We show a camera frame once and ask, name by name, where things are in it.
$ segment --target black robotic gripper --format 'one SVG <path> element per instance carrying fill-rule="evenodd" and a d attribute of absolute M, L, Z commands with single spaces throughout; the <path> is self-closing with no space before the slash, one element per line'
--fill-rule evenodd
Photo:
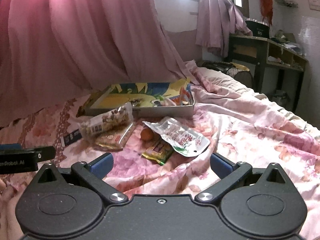
<path fill-rule="evenodd" d="M 212 154 L 221 180 L 196 195 L 126 195 L 102 178 L 106 153 L 91 163 L 47 163 L 21 196 L 21 240 L 251 240 L 302 239 L 307 207 L 278 163 L 255 169 Z"/>

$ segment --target metal screw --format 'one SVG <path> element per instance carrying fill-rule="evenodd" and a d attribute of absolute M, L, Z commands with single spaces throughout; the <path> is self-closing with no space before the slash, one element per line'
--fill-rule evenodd
<path fill-rule="evenodd" d="M 125 199 L 125 194 L 123 194 L 123 193 L 113 193 L 113 194 L 111 194 L 110 199 L 112 201 L 116 201 L 116 202 L 123 201 Z"/>
<path fill-rule="evenodd" d="M 201 201 L 209 201 L 213 199 L 213 196 L 210 193 L 202 192 L 198 195 L 198 199 L 200 199 Z"/>
<path fill-rule="evenodd" d="M 165 199 L 163 199 L 163 198 L 160 198 L 160 199 L 157 200 L 157 202 L 158 202 L 159 204 L 164 204 L 164 203 L 166 203 L 167 201 L 166 201 Z"/>

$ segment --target desk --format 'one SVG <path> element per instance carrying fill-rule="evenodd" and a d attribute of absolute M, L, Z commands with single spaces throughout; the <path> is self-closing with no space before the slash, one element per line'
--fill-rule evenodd
<path fill-rule="evenodd" d="M 284 65 L 269 61 L 269 56 L 280 58 L 286 64 Z M 291 69 L 297 71 L 299 73 L 299 81 L 292 108 L 292 112 L 295 112 L 300 97 L 305 68 L 308 62 L 302 55 L 267 38 L 231 34 L 229 38 L 229 54 L 227 61 L 232 62 L 234 59 L 248 62 L 256 66 L 253 77 L 253 89 L 257 93 L 261 93 L 265 68 L 270 67 L 279 69 L 276 81 L 277 90 L 282 89 L 285 70 Z"/>

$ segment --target blue gripper pad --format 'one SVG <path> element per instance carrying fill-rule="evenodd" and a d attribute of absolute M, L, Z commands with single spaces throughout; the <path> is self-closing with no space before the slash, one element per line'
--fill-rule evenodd
<path fill-rule="evenodd" d="M 210 167 L 220 179 L 225 178 L 234 171 L 235 164 L 219 154 L 212 154 L 210 157 Z"/>
<path fill-rule="evenodd" d="M 0 151 L 4 150 L 21 150 L 22 146 L 20 143 L 13 144 L 0 144 Z"/>
<path fill-rule="evenodd" d="M 88 163 L 88 166 L 91 173 L 103 179 L 113 168 L 113 156 L 111 153 L 105 153 Z"/>

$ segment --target floral pattern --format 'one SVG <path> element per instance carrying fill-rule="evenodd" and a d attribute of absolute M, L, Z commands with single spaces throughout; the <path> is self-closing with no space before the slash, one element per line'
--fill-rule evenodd
<path fill-rule="evenodd" d="M 213 151 L 233 162 L 246 161 L 257 168 L 278 162 L 308 207 L 301 235 L 308 240 L 319 237 L 320 132 L 228 76 L 208 70 L 204 74 L 202 68 L 190 67 L 190 71 L 201 85 L 192 88 L 197 102 L 193 118 L 179 121 L 210 139 L 209 148 L 193 158 L 173 153 L 164 166 L 159 166 L 140 155 L 148 148 L 148 143 L 140 140 L 144 119 L 139 119 L 126 147 L 112 153 L 114 168 L 104 181 L 129 198 L 134 194 L 195 196 L 219 181 L 210 169 Z M 69 167 L 79 160 L 92 161 L 104 152 L 83 139 L 68 147 L 62 147 L 60 142 L 61 136 L 78 128 L 77 123 L 82 119 L 77 118 L 76 113 L 87 98 L 69 100 L 12 123 L 0 130 L 0 143 L 19 142 L 23 147 L 53 145 L 56 149 L 53 161 L 60 167 Z M 9 181 L 19 191 L 33 176 L 34 173 L 24 173 L 0 178 Z"/>

